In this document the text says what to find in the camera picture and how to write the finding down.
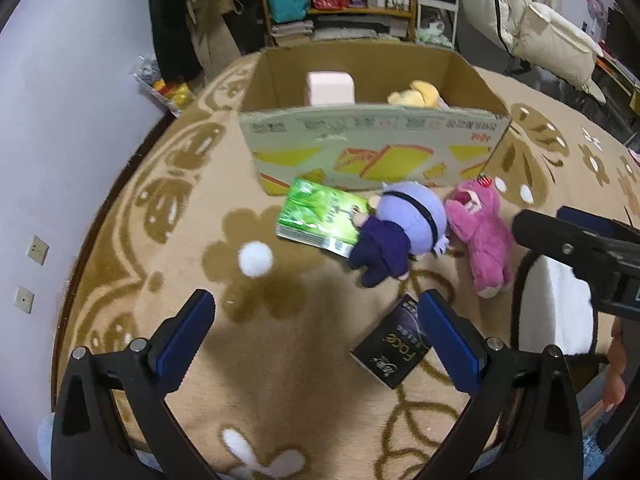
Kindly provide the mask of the right hand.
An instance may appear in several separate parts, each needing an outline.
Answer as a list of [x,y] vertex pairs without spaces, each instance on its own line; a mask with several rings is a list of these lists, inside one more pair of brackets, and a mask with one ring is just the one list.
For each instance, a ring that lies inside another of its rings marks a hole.
[[616,318],[611,330],[612,342],[608,348],[608,372],[602,394],[602,404],[606,412],[620,404],[626,393],[623,374],[626,370],[627,358],[623,334],[623,322],[620,318]]

